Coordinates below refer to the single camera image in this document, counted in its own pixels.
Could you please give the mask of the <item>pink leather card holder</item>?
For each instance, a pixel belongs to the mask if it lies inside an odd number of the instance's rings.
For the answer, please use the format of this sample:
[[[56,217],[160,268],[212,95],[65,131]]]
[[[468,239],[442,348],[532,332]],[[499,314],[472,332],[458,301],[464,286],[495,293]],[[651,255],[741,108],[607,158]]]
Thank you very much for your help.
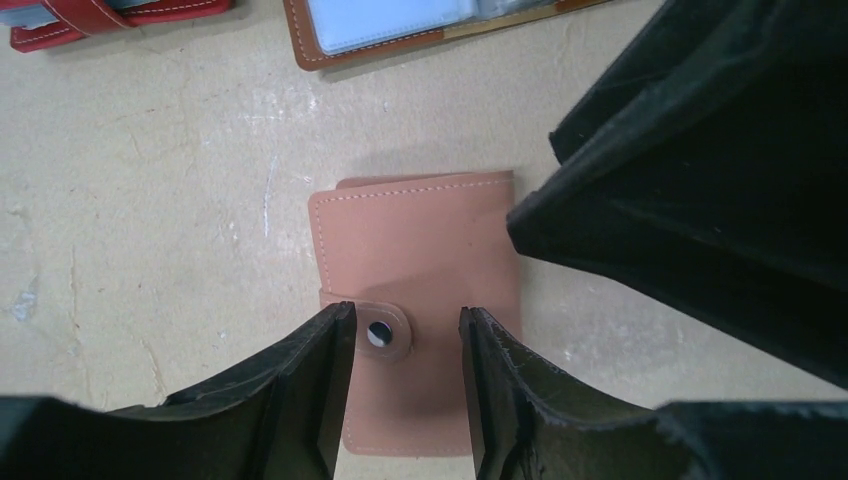
[[[348,178],[310,196],[320,303],[351,302],[358,321],[349,452],[470,453],[460,313],[482,307],[521,333],[514,200],[508,170]]]

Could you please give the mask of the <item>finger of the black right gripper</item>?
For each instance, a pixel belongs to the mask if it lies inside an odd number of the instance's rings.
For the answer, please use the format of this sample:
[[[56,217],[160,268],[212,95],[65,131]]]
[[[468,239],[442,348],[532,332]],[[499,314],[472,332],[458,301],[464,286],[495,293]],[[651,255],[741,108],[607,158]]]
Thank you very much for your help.
[[[601,275],[847,384],[847,5],[667,1],[507,217]]]

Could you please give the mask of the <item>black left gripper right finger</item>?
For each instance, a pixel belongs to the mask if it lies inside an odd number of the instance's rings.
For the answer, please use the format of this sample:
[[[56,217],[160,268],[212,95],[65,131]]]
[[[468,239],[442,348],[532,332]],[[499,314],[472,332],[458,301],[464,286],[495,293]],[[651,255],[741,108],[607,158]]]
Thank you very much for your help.
[[[460,314],[479,479],[843,479],[839,401],[677,401],[643,408],[580,381],[486,310]]]

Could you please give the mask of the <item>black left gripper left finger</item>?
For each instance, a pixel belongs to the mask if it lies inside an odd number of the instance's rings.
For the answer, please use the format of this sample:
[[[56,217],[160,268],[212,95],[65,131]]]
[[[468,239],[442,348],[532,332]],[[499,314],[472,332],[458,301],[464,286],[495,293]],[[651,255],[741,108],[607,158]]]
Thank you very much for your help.
[[[284,339],[155,407],[1,400],[5,479],[330,479],[357,315],[331,304]]]

